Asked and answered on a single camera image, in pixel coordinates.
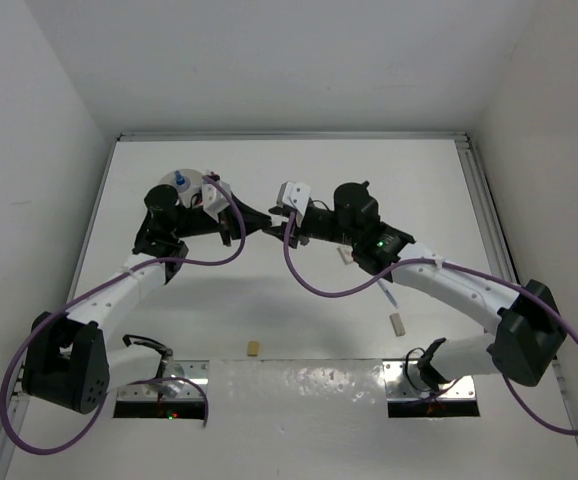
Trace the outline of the small yellow eraser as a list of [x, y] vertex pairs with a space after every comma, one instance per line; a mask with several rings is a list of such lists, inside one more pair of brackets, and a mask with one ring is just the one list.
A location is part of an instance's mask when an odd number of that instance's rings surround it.
[[248, 357], [258, 357], [260, 353], [260, 343], [258, 341], [250, 341], [246, 350]]

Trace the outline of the blue ballpoint pen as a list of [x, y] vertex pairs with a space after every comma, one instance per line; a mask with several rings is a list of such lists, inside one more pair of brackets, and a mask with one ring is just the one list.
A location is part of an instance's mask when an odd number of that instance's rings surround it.
[[388, 284], [380, 279], [376, 282], [376, 285], [380, 288], [380, 290], [383, 292], [383, 294], [385, 295], [385, 297], [387, 298], [387, 300], [389, 301], [389, 303], [393, 306], [394, 309], [398, 309], [399, 308], [399, 304], [395, 298], [395, 296], [392, 294], [392, 292], [389, 290]]

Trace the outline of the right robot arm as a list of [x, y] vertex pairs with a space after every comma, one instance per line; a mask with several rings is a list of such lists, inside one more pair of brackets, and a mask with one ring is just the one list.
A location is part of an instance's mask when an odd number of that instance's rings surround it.
[[462, 340], [438, 338], [405, 372], [412, 387], [437, 392], [463, 376], [501, 374], [525, 387], [542, 379], [567, 337], [551, 317], [549, 288], [531, 280], [521, 292], [496, 277], [483, 278], [381, 220], [369, 184], [345, 183], [331, 210], [317, 208], [310, 188], [284, 183], [271, 213], [285, 222], [269, 229], [287, 249], [309, 240], [348, 246], [352, 261], [372, 277], [425, 293], [478, 323], [483, 332]]

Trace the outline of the staples box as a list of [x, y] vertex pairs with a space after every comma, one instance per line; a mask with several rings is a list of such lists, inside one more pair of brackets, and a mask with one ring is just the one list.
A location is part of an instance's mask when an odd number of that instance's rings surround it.
[[337, 251], [345, 265], [350, 265], [354, 262], [352, 250], [344, 245], [339, 245]]

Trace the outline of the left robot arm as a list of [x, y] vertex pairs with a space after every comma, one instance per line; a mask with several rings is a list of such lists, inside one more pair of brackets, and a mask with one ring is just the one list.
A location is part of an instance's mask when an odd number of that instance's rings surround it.
[[162, 377], [172, 356], [168, 346], [126, 334], [123, 347], [113, 347], [123, 320], [178, 274], [189, 252], [186, 238], [217, 233], [230, 245], [272, 223], [220, 180], [192, 188], [186, 200], [160, 184], [144, 203], [146, 217], [120, 271], [64, 312], [34, 321], [22, 377], [28, 395], [87, 414], [110, 390]]

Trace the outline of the beige eraser block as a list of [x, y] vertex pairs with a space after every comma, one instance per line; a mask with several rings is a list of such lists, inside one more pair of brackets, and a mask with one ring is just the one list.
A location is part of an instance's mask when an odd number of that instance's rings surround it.
[[406, 329], [401, 318], [401, 315], [398, 312], [394, 312], [389, 315], [389, 320], [392, 325], [394, 334], [397, 337], [402, 337], [406, 334]]

